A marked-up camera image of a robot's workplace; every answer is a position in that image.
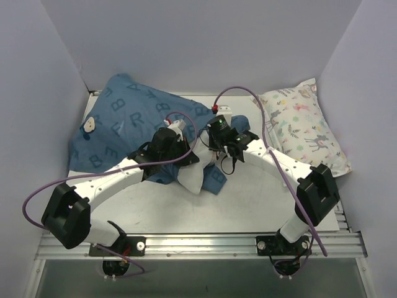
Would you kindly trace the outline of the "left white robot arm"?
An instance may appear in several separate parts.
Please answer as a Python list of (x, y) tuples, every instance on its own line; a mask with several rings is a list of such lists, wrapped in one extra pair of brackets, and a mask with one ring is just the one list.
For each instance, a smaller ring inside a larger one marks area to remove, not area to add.
[(158, 173), (162, 165), (190, 166), (199, 162), (180, 129), (161, 128), (151, 141), (130, 153), (97, 179), (54, 188), (42, 224), (66, 249), (83, 242), (102, 245), (111, 255), (121, 254), (127, 234), (115, 222), (92, 219), (92, 211), (126, 187)]

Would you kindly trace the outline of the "blue letter print pillowcase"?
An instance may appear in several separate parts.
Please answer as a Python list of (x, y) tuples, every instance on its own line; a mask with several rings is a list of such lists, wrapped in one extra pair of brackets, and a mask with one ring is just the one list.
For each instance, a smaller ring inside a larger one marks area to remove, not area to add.
[[(164, 119), (183, 119), (184, 136), (192, 143), (195, 132), (200, 132), (213, 118), (205, 105), (190, 99), (170, 94), (131, 79), (127, 74), (111, 77), (88, 112), (80, 128), (69, 143), (69, 170), (81, 173), (103, 173), (119, 164), (128, 154), (152, 139), (154, 133), (164, 126)], [(206, 146), (208, 135), (201, 140)], [(180, 166), (164, 165), (149, 181), (160, 184), (177, 182)], [(218, 194), (226, 176), (215, 166), (204, 169), (201, 188)]]

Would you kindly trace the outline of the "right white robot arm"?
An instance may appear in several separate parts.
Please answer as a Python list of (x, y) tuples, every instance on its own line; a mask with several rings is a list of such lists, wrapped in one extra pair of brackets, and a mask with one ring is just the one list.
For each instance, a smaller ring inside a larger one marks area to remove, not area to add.
[(207, 123), (210, 148), (260, 168), (280, 178), (295, 200), (293, 215), (282, 225), (275, 238), (276, 249), (289, 254), (307, 231), (314, 232), (340, 201), (336, 180), (324, 164), (311, 166), (268, 147), (256, 134), (237, 132), (222, 115)]

